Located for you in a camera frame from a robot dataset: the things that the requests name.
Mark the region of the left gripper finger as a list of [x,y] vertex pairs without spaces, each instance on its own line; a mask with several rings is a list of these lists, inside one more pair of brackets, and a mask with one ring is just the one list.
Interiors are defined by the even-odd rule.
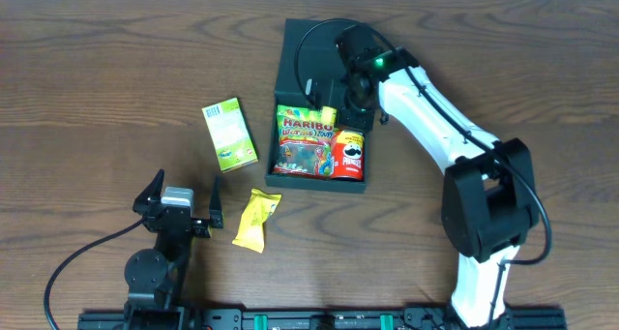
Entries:
[[153,180],[135,198],[133,211],[136,214],[148,214],[151,207],[161,202],[164,170],[160,169]]
[[209,223],[212,228],[223,228],[223,211],[220,196],[220,178],[216,177],[211,191],[209,202]]

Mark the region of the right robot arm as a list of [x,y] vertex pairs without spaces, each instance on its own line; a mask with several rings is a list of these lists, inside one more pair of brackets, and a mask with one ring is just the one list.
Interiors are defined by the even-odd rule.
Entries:
[[517,253],[548,216],[535,190],[527,146],[501,141],[465,117],[434,86],[406,49],[367,24],[347,19],[334,41],[357,114],[376,110],[396,118],[424,147],[443,174],[441,222],[457,249],[457,284],[445,306],[412,306],[383,315],[384,329],[536,329],[544,311],[506,305],[512,266],[530,266],[547,254]]

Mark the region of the Haribo worms gummy bag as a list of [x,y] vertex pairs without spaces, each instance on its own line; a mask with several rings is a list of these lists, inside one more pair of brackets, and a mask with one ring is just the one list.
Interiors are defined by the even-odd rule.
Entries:
[[332,140],[338,129],[321,123],[320,110],[278,105],[279,153],[274,173],[319,179],[331,176]]

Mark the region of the red Pringles can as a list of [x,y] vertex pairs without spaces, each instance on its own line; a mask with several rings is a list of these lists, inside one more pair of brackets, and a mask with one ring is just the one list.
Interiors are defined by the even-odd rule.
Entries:
[[338,131],[332,140],[333,179],[361,181],[364,178],[364,143],[362,134]]

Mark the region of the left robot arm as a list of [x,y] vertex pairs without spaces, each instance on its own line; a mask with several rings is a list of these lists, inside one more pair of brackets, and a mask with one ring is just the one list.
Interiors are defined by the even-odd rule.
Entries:
[[208,216],[199,218],[193,214],[193,190],[166,188],[163,179],[161,169],[133,202],[133,211],[157,238],[153,248],[135,253],[125,266],[129,292],[120,326],[123,330],[201,327],[199,311],[182,305],[180,297],[192,255],[192,241],[209,238],[214,228],[223,227],[220,180],[214,181]]

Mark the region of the yellow Mentos bottle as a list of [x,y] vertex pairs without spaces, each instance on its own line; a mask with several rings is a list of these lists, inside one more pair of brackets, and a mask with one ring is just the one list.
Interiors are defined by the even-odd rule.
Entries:
[[330,106],[324,105],[320,110],[320,121],[325,126],[336,125],[338,111]]

